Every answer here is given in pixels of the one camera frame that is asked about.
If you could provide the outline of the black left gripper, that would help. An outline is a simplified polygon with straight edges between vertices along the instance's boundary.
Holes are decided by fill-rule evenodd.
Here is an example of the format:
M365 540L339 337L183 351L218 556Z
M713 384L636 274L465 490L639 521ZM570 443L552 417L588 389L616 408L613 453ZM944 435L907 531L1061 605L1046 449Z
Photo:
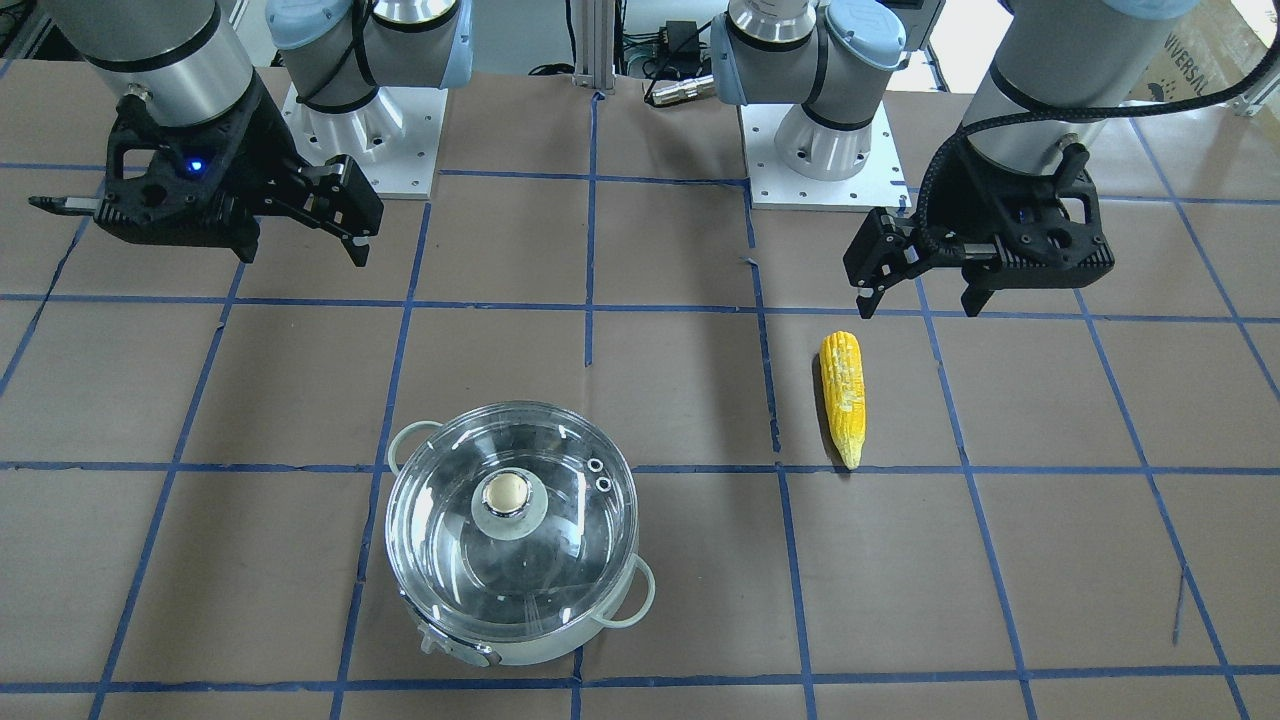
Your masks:
M1046 176L1005 170L969 142L952 150L931 186L931 229L960 243L966 283L960 302L979 316L1001 290L1076 290L1107 275L1114 252L1083 143L1069 143ZM844 254L860 318L874 316L884 292L932 268L914 223L874 208Z

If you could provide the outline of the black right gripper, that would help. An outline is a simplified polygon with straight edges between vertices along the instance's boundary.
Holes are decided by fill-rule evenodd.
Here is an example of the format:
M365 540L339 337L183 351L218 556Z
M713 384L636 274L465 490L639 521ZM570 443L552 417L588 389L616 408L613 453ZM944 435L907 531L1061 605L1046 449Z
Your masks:
M337 237L356 266L369 261L384 204L351 155L302 158L260 76L221 115L160 126L138 90L116 104L99 197L32 196L29 205L91 217L127 243L229 249L251 263L259 218L283 217Z

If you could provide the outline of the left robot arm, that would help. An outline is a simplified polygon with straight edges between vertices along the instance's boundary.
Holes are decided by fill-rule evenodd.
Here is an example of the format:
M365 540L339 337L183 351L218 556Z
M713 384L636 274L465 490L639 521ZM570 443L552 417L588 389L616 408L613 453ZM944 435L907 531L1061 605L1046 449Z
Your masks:
M922 177L916 210L872 209L844 255L859 313L884 291L957 268L961 304L1002 290L1079 290L1115 258L1087 170L1089 145L1190 1L1015 1L959 124ZM906 64L908 29L878 1L731 1L710 24L716 92L788 110L774 149L791 170L842 181L864 165L872 120Z

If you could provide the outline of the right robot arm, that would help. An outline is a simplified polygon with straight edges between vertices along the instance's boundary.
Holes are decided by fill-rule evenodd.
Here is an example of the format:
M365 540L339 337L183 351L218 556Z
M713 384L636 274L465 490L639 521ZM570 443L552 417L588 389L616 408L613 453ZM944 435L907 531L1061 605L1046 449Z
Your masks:
M365 266L384 204L369 172L410 146L393 88L445 92L474 69L468 1L269 1L294 90L271 99L218 1L47 1L116 95L97 197L32 196L132 245L228 249L251 263L260 218L340 241Z

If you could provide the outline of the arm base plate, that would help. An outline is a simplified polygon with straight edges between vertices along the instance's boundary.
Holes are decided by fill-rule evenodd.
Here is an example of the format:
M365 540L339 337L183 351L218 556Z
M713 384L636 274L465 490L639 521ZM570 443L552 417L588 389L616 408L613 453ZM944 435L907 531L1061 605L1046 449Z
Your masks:
M799 105L746 105L739 115L754 206L803 211L913 208L884 106L854 131L820 126Z
M383 87L370 104L344 114L315 111L296 99L289 87L282 113L307 161L349 155L380 197L431 197L447 90Z

